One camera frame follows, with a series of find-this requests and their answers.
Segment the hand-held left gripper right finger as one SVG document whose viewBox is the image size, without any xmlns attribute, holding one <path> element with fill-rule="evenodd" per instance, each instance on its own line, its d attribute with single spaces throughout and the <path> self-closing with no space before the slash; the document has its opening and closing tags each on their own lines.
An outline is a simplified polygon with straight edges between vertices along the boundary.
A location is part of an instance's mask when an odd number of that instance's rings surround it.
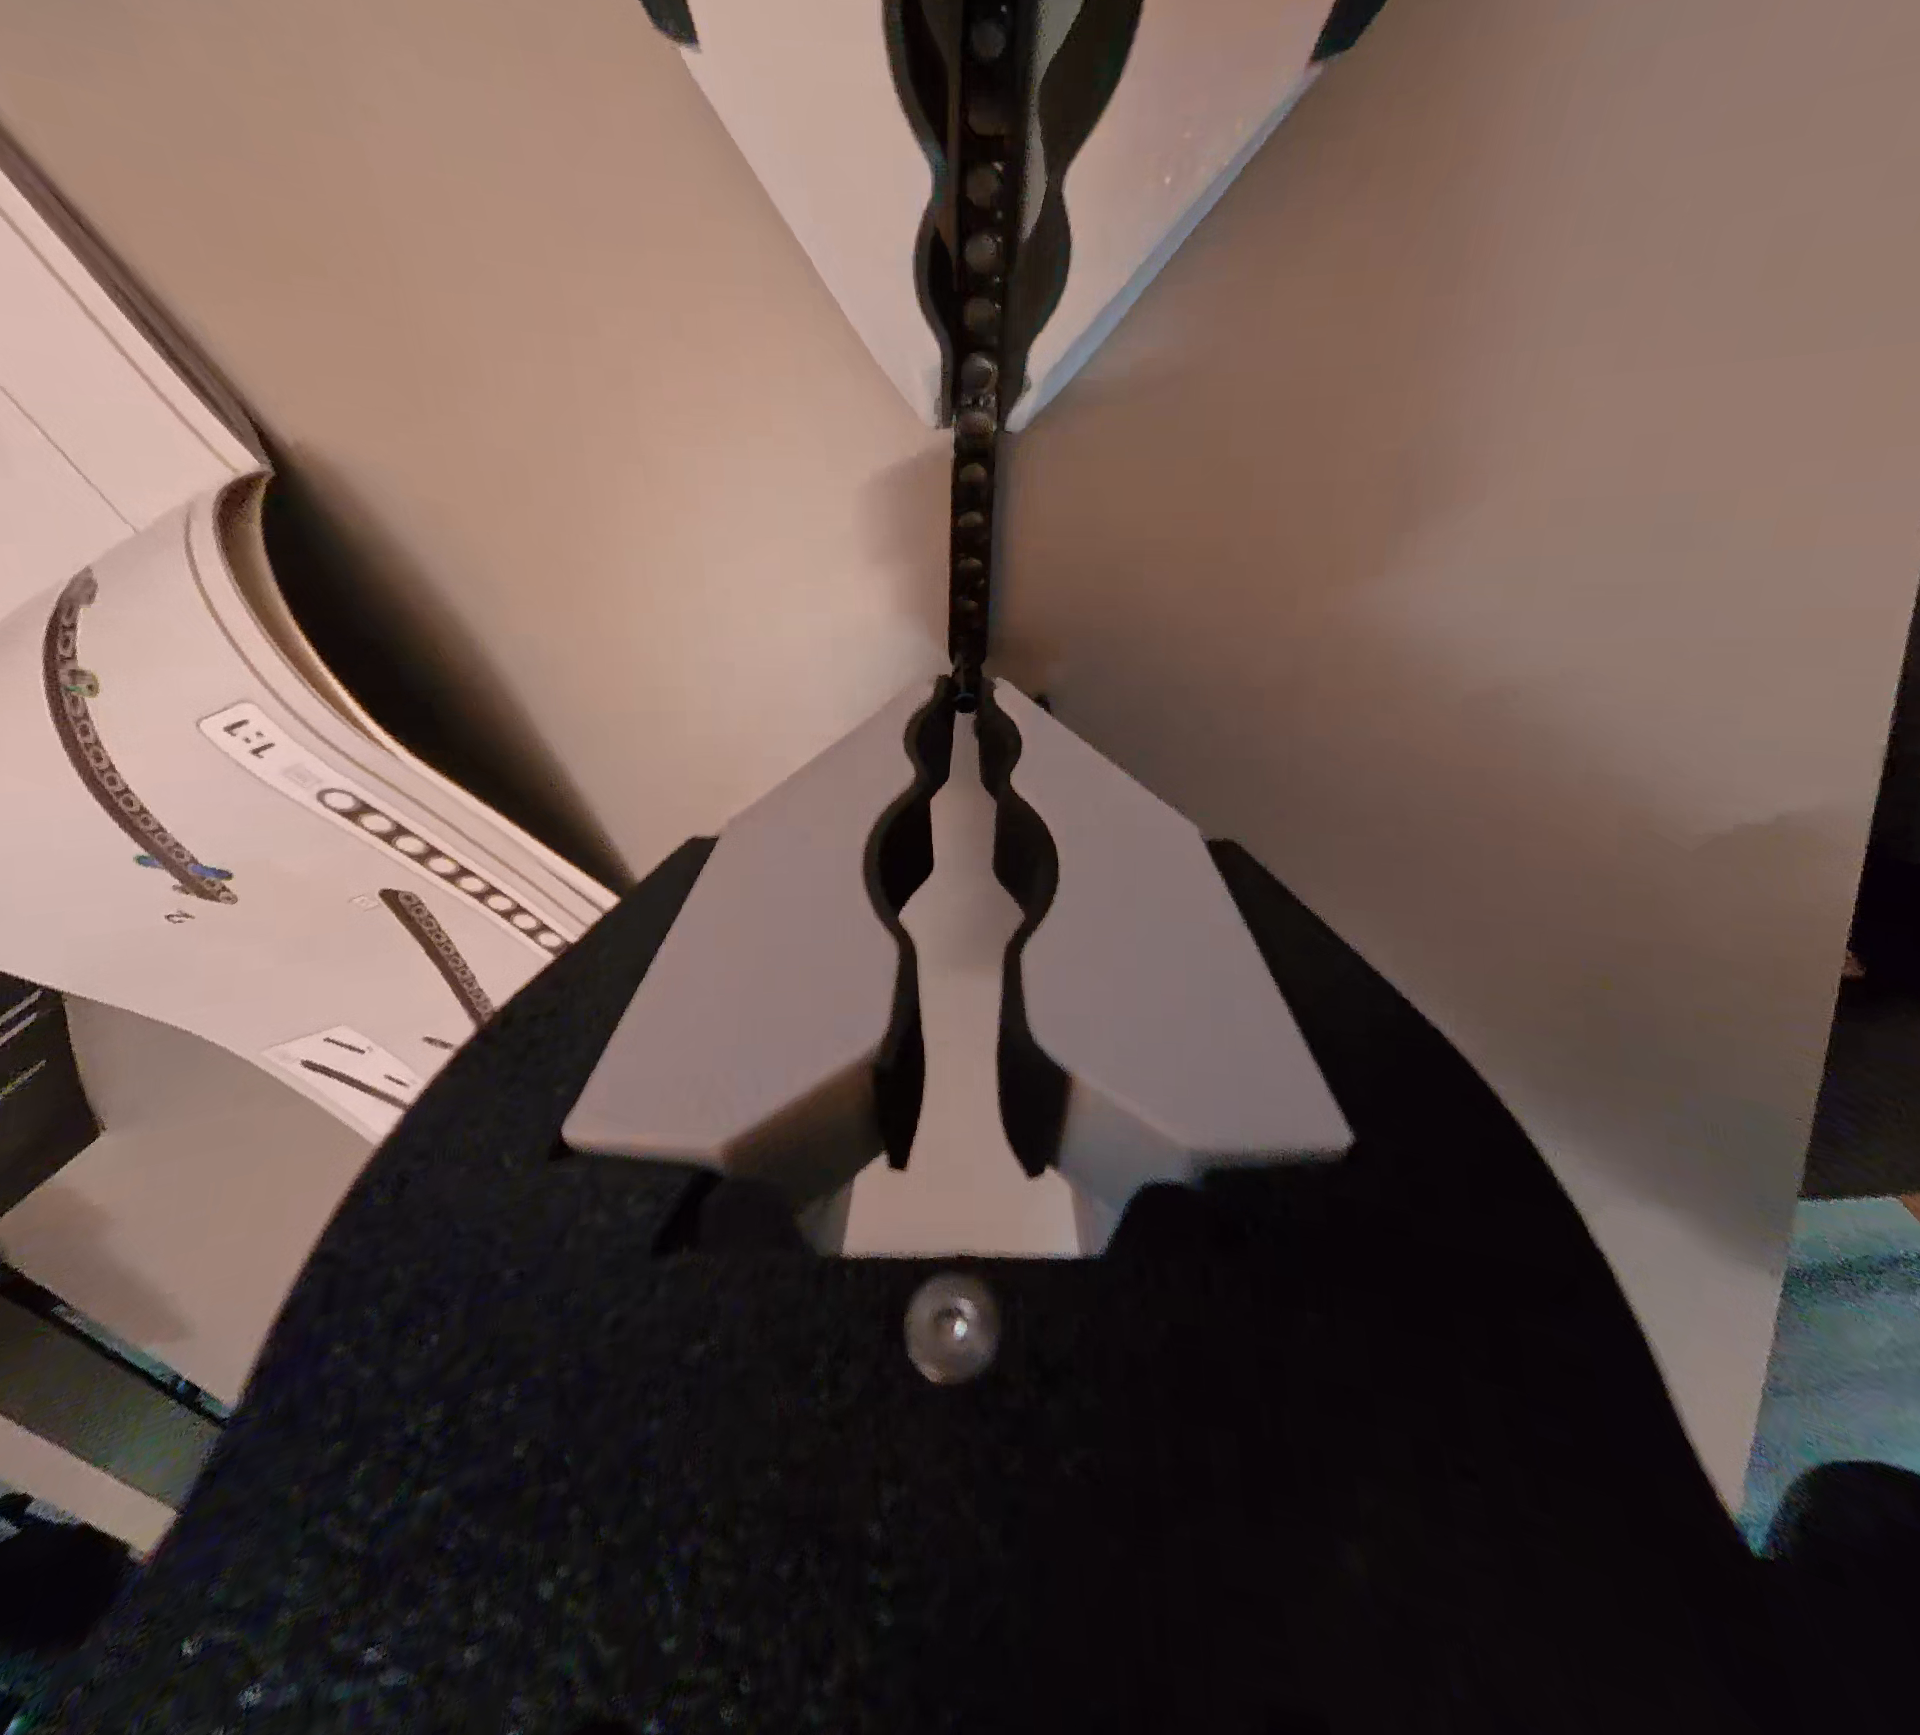
<svg viewBox="0 0 1920 1735">
<path fill-rule="evenodd" d="M 1005 681 L 975 713 L 1002 961 L 1000 1117 L 1081 1193 L 1329 1163 L 1355 1133 L 1198 827 Z"/>
</svg>

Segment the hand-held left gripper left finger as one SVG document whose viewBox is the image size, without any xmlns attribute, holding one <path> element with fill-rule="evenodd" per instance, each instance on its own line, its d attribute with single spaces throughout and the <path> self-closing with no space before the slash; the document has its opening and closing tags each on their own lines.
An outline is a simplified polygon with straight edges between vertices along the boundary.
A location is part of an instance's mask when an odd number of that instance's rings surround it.
<svg viewBox="0 0 1920 1735">
<path fill-rule="evenodd" d="M 942 675 L 732 817 L 568 1115 L 579 1153 L 738 1177 L 905 1167 L 926 1043 L 902 911 L 934 871 Z"/>
</svg>

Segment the long black holed toy beam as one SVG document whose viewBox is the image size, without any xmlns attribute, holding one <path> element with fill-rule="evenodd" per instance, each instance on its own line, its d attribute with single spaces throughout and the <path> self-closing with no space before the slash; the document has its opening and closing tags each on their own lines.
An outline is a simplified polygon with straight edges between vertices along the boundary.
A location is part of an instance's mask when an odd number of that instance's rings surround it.
<svg viewBox="0 0 1920 1735">
<path fill-rule="evenodd" d="M 994 597 L 996 458 L 1012 396 L 1012 278 L 1027 174 L 1029 0 L 922 0 L 942 82 L 931 248 L 951 428 L 946 645 L 979 707 Z"/>
</svg>

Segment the grey desk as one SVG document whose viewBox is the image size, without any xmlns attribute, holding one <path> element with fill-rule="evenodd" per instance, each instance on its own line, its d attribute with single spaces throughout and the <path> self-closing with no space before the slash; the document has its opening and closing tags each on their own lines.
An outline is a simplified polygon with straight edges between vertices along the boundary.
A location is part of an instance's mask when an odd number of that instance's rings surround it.
<svg viewBox="0 0 1920 1735">
<path fill-rule="evenodd" d="M 639 0 L 5 0 L 5 126 L 642 871 L 940 440 Z M 1916 0 L 1390 0 L 1015 448 L 1022 685 L 1488 1075 L 1739 1499 L 1916 590 Z"/>
</svg>

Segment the white instruction booklet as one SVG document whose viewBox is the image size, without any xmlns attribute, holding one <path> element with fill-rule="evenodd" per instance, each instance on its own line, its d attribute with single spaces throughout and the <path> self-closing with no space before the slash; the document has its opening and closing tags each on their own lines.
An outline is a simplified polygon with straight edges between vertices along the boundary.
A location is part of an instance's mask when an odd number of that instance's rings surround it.
<svg viewBox="0 0 1920 1735">
<path fill-rule="evenodd" d="M 324 665 L 247 406 L 10 138 L 3 202 L 5 971 L 383 1139 L 617 895 Z"/>
</svg>

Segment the black toy set box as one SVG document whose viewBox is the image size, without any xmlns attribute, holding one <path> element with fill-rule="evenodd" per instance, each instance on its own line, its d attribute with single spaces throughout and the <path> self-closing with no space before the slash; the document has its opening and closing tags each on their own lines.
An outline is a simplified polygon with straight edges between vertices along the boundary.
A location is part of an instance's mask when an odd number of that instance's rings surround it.
<svg viewBox="0 0 1920 1735">
<path fill-rule="evenodd" d="M 102 1131 L 58 991 L 3 975 L 3 1213 Z"/>
</svg>

